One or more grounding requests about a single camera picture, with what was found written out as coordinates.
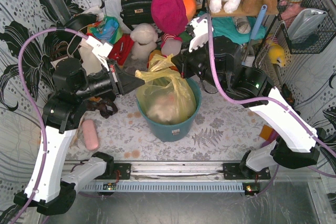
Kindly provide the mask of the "yellow trash bag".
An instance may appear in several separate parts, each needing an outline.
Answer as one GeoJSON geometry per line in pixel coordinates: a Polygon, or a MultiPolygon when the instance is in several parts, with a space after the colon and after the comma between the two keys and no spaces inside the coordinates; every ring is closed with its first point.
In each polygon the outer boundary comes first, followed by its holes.
{"type": "Polygon", "coordinates": [[[142,111],[150,120],[165,125],[182,123],[196,110],[194,93],[186,79],[173,69],[172,57],[155,54],[147,71],[135,72],[145,81],[136,93],[142,111]]]}

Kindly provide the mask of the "teal trash bin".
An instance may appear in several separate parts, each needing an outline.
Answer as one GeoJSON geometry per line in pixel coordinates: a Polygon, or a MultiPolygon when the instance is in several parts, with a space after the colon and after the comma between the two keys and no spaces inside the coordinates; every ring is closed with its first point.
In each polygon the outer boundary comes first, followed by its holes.
{"type": "Polygon", "coordinates": [[[192,128],[193,122],[196,118],[196,115],[199,112],[201,102],[202,102],[202,94],[201,90],[198,86],[198,83],[193,80],[192,78],[186,79],[187,83],[189,84],[191,90],[194,93],[195,101],[196,101],[196,110],[194,114],[187,119],[186,121],[179,123],[179,124],[173,124],[173,125],[165,125],[165,124],[159,124],[152,120],[150,120],[145,113],[142,111],[139,101],[136,101],[136,104],[138,106],[139,112],[146,120],[148,127],[151,131],[151,133],[157,137],[162,142],[176,142],[181,140],[182,138],[186,137],[186,135],[189,133],[189,131],[192,128]]]}

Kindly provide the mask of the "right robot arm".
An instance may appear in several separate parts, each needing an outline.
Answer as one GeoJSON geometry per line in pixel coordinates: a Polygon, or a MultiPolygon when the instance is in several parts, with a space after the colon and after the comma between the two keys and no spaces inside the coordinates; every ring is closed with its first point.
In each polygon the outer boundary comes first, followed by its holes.
{"type": "Polygon", "coordinates": [[[272,80],[260,69],[241,65],[241,48],[225,36],[213,39],[217,80],[213,79],[209,45],[172,57],[178,71],[186,78],[197,75],[219,86],[230,98],[261,116],[278,138],[256,151],[248,151],[240,163],[244,175],[271,165],[290,169],[317,164],[316,129],[305,123],[282,97],[272,80]]]}

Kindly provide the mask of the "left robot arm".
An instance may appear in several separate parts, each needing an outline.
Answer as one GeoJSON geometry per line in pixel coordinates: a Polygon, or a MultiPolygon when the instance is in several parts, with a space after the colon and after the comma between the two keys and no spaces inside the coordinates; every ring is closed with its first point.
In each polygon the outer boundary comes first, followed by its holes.
{"type": "Polygon", "coordinates": [[[53,74],[55,91],[43,108],[42,125],[46,135],[41,141],[33,175],[25,190],[14,197],[20,206],[28,204],[45,216],[66,213],[77,193],[99,177],[115,177],[114,158],[102,152],[66,176],[62,176],[70,142],[87,110],[91,97],[112,92],[125,95],[144,85],[144,81],[124,72],[114,61],[107,68],[87,75],[79,59],[63,59],[53,74]]]}

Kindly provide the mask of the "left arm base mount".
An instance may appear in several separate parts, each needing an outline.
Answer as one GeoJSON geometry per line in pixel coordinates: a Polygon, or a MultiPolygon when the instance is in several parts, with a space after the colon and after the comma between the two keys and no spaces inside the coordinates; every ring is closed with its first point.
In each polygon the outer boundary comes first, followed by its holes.
{"type": "Polygon", "coordinates": [[[119,180],[129,180],[131,175],[131,163],[115,163],[112,174],[103,174],[95,179],[104,180],[116,180],[119,176],[119,180]]]}

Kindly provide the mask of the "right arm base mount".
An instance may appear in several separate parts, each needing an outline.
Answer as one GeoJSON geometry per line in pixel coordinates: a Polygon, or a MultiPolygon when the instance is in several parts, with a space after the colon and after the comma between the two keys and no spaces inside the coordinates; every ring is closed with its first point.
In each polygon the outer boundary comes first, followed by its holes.
{"type": "Polygon", "coordinates": [[[241,165],[240,163],[224,163],[223,174],[226,180],[271,179],[271,175],[267,167],[259,172],[256,172],[248,168],[246,165],[241,165]]]}

